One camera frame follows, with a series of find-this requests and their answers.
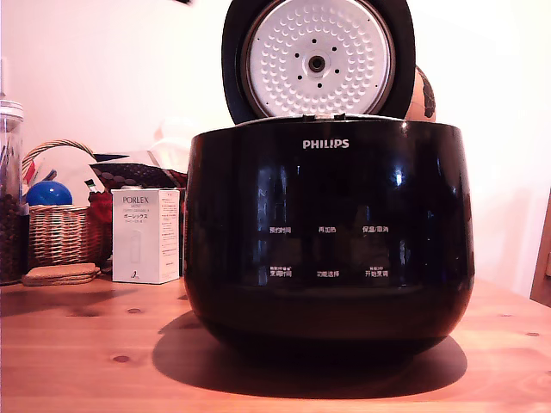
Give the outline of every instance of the red object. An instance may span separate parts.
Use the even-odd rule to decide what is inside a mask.
[[[88,197],[92,214],[103,223],[113,222],[113,195],[109,192],[90,193]]]
[[[31,182],[31,179],[33,179],[34,173],[36,172],[36,166],[34,165],[34,161],[31,162],[31,165],[28,167],[27,174],[25,175],[24,179],[27,185]]]

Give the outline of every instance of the open lid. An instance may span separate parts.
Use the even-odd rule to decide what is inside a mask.
[[[415,82],[406,0],[233,0],[222,72],[236,124],[305,114],[404,119]]]

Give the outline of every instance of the blue ball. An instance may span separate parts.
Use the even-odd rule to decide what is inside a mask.
[[[27,192],[30,207],[36,205],[72,205],[71,191],[62,183],[43,181],[33,185]]]

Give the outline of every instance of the white box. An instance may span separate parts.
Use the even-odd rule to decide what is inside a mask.
[[[179,191],[112,192],[113,281],[164,284],[179,278]]]

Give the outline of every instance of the button label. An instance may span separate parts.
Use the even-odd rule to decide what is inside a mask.
[[[318,232],[320,234],[336,234],[337,228],[335,228],[334,226],[320,226],[318,228]]]
[[[388,278],[388,270],[383,267],[370,267],[369,271],[365,272],[366,277],[370,278]]]
[[[364,234],[388,233],[387,226],[364,226],[362,230]]]
[[[291,267],[270,267],[269,276],[276,278],[292,278],[293,270]]]
[[[318,271],[318,278],[338,278],[340,271]]]
[[[290,234],[291,233],[291,227],[282,227],[282,226],[271,226],[269,228],[270,234]]]

